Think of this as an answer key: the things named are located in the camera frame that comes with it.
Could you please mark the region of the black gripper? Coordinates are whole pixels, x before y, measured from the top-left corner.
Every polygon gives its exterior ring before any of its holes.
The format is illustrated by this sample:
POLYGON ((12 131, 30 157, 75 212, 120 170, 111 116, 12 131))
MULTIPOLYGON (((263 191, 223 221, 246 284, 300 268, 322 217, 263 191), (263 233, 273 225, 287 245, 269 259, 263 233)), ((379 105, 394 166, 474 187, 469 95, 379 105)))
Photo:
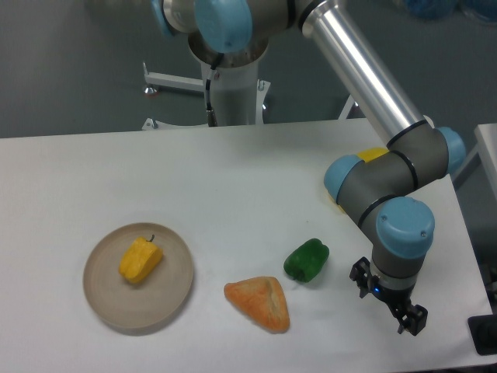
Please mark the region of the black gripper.
POLYGON ((398 321, 398 334, 404 331, 417 336, 426 326, 428 311, 421 305, 411 303, 412 290, 417 276, 396 278, 387 275, 366 257, 355 262, 349 279, 359 288, 360 298, 369 293, 385 303, 398 321))

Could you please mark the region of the yellow object behind arm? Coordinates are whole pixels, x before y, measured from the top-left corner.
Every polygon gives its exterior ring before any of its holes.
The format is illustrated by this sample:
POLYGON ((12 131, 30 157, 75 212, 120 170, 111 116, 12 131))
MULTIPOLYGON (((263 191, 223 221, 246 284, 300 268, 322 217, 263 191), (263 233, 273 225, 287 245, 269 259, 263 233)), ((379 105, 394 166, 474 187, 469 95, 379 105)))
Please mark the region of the yellow object behind arm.
POLYGON ((361 162, 371 162, 387 153, 386 148, 369 148, 356 154, 344 155, 327 168, 323 179, 325 189, 342 212, 345 211, 338 201, 339 191, 352 169, 361 162))

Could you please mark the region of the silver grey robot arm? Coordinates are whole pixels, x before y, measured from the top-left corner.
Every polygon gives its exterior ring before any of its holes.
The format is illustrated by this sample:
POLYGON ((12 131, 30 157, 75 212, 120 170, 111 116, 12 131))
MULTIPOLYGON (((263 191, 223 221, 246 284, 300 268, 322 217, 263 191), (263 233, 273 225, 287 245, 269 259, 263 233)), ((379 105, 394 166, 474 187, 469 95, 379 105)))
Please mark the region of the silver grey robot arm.
POLYGON ((270 37, 296 26, 316 43, 387 147, 370 161, 345 155, 324 176, 328 194, 373 245, 350 277, 361 295, 388 306, 401 331, 422 331, 428 312, 410 296, 435 222, 411 193, 461 166, 461 137, 428 123, 341 1, 154 1, 151 8, 165 35, 188 36, 211 127, 256 123, 256 69, 270 37))

